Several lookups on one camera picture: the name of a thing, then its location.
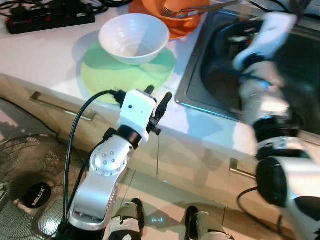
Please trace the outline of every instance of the sink basin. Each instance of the sink basin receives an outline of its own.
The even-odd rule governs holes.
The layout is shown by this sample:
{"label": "sink basin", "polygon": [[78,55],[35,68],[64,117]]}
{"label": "sink basin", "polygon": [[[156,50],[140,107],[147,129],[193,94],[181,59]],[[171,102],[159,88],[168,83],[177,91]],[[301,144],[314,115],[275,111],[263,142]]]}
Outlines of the sink basin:
{"label": "sink basin", "polygon": [[[242,122],[239,77],[234,57],[248,45],[231,43],[245,30],[259,32],[261,21],[239,23],[235,12],[208,14],[175,100],[190,108]],[[320,33],[296,27],[274,61],[285,80],[283,93],[295,125],[320,135]]]}

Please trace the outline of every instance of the green placemat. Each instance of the green placemat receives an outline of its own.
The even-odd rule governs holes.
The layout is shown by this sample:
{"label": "green placemat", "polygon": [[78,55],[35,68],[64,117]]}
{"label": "green placemat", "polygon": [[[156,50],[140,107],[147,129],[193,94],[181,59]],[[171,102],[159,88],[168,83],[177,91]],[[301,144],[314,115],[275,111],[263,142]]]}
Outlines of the green placemat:
{"label": "green placemat", "polygon": [[[115,88],[123,91],[144,90],[149,85],[156,91],[175,69],[176,58],[167,48],[153,61],[139,66],[127,65],[112,58],[98,42],[93,43],[84,56],[81,76],[84,86],[91,95]],[[99,98],[115,104],[110,95]]]}

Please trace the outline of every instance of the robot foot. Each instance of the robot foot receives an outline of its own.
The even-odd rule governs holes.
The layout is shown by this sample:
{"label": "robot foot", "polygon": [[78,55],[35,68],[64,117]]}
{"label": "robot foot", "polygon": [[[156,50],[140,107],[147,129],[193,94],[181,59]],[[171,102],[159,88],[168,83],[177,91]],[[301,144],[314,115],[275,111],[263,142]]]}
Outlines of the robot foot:
{"label": "robot foot", "polygon": [[109,240],[140,240],[145,227],[143,204],[134,198],[122,206],[110,222]]}
{"label": "robot foot", "polygon": [[185,213],[185,240],[234,240],[207,212],[190,206]]}

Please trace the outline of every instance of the fork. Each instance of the fork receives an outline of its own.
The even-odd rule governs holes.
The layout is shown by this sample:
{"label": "fork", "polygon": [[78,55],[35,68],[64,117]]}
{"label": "fork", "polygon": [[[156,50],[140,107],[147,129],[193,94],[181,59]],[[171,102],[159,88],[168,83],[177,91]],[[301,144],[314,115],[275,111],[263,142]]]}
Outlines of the fork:
{"label": "fork", "polygon": [[180,11],[171,11],[170,9],[168,9],[164,6],[162,8],[162,16],[168,17],[168,18],[183,19],[186,17],[198,15],[198,14],[209,12],[209,11],[217,11],[217,10],[220,10],[220,9],[225,8],[227,6],[234,5],[238,2],[240,2],[240,0],[234,0],[234,1],[229,1],[229,2],[220,3],[220,4],[208,5],[208,6],[185,7],[183,9],[181,9]]}

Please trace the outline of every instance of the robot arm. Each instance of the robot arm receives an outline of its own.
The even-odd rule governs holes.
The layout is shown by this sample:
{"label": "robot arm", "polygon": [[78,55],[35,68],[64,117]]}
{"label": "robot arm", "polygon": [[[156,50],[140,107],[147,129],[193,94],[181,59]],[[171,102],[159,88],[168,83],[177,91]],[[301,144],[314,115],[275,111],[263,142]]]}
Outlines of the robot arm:
{"label": "robot arm", "polygon": [[114,210],[118,184],[126,174],[128,162],[140,143],[145,144],[172,98],[167,93],[155,114],[157,100],[145,92],[131,90],[120,103],[118,130],[95,147],[89,159],[89,172],[79,186],[69,210],[68,226],[57,232],[58,240],[102,239]]}
{"label": "robot arm", "polygon": [[284,13],[266,14],[261,32],[233,64],[265,80],[242,79],[240,87],[244,119],[258,142],[257,190],[279,208],[297,239],[319,240],[320,166],[289,125],[289,104],[280,89],[285,83],[271,62],[295,21]]}

